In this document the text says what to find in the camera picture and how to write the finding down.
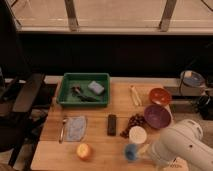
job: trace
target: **grapes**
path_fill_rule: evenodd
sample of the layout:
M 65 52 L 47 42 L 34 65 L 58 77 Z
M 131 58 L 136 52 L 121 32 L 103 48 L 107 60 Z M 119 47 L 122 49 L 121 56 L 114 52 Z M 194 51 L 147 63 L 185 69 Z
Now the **grapes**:
M 145 119 L 142 115 L 137 113 L 137 114 L 131 116 L 126 129 L 120 133 L 120 136 L 122 136 L 124 138 L 128 138 L 129 137 L 129 130 L 133 126 L 141 126 L 142 127 L 144 123 L 145 123 Z

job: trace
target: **black wall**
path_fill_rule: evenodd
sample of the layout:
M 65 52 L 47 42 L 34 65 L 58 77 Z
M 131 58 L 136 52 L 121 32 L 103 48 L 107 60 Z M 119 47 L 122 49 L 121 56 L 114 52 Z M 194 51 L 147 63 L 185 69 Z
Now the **black wall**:
M 213 75 L 213 36 L 63 35 L 22 33 L 34 71 L 108 72 L 111 76 L 179 77 L 188 69 Z

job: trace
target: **wooden table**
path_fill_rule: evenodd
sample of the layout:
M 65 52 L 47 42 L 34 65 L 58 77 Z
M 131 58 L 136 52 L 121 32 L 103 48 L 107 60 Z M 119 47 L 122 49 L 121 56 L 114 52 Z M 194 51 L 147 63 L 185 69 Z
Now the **wooden table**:
M 134 85 L 143 102 L 143 106 L 135 107 L 130 96 L 130 85 Z M 162 87 L 160 84 L 141 83 L 111 83 L 110 103 L 106 108 L 62 108 L 56 104 L 55 97 L 49 115 L 44 124 L 41 138 L 38 143 L 31 169 L 39 171 L 155 171 L 152 162 L 128 162 L 124 155 L 124 147 L 128 139 L 120 137 L 128 123 L 128 119 L 136 114 L 143 114 L 144 108 L 150 104 L 148 93 L 152 88 Z M 117 115 L 117 135 L 107 136 L 107 116 Z M 76 147 L 81 142 L 63 142 L 59 144 L 59 135 L 62 127 L 63 116 L 87 117 L 86 133 L 81 142 L 89 144 L 93 155 L 89 161 L 82 161 L 76 156 Z M 148 133 L 146 143 L 159 137 L 160 131 L 144 125 Z M 177 163 L 164 169 L 165 171 L 188 171 L 184 160 L 178 159 Z

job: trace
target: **floor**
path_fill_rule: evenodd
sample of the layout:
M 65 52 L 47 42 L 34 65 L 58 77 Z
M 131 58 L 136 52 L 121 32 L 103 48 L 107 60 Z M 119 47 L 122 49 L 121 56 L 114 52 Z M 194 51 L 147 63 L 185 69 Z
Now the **floor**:
M 213 8 L 212 0 L 205 2 Z M 74 0 L 81 27 L 157 28 L 165 4 L 166 0 Z M 64 0 L 18 0 L 12 11 L 25 27 L 68 27 Z M 213 28 L 212 19 L 201 0 L 178 0 L 171 27 Z
M 193 119 L 194 121 L 198 122 L 204 131 L 204 137 L 202 141 L 213 148 L 213 121 L 203 120 L 199 113 L 195 113 L 191 105 L 185 101 L 174 101 L 171 104 L 171 111 L 176 122 L 183 119 Z M 34 111 L 34 116 L 37 115 L 39 115 L 39 111 Z M 26 141 L 15 164 L 15 169 L 20 171 L 29 171 L 30 162 L 32 160 L 35 147 L 36 144 L 34 142 Z M 0 162 L 7 163 L 10 153 L 11 151 L 0 153 Z M 189 164 L 189 171 L 200 170 Z

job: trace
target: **red bowl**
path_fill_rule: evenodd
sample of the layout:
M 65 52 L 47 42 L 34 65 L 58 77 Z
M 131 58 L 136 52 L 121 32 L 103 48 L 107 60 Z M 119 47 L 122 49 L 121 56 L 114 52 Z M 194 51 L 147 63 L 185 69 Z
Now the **red bowl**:
M 171 123 L 169 111 L 156 104 L 145 108 L 144 119 L 152 128 L 156 129 L 165 128 Z
M 163 88 L 154 88 L 149 92 L 149 99 L 155 104 L 166 106 L 171 102 L 172 96 Z

